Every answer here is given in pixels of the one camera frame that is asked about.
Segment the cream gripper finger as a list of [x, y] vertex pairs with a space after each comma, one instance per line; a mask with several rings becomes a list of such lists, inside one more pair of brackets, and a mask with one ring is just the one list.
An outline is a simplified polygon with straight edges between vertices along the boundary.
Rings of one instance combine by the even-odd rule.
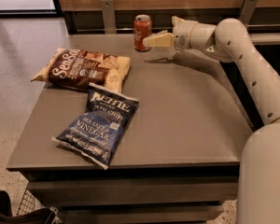
[[167, 30], [160, 31], [143, 39], [145, 47], [171, 47], [174, 44], [174, 35]]
[[184, 19], [179, 18], [179, 17], [177, 17], [177, 16], [173, 16], [173, 17], [171, 18], [171, 23], [172, 23], [173, 26], [178, 25], [178, 24], [179, 24], [180, 22], [182, 22], [182, 21], [184, 21]]

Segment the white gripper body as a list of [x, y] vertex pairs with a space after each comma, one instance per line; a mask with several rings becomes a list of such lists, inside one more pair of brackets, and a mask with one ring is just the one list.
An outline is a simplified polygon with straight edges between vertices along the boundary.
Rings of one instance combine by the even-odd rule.
[[173, 27], [175, 47], [177, 49], [190, 49], [190, 37], [196, 21], [179, 21]]

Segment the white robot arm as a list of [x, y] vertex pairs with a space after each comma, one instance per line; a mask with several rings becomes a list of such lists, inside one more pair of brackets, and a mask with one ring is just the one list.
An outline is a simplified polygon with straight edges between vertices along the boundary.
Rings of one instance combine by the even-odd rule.
[[171, 33], [150, 35], [143, 44], [196, 49], [217, 61], [236, 63], [264, 123], [248, 138], [241, 156], [237, 224], [280, 224], [280, 76], [237, 19], [211, 25], [173, 16], [172, 24]]

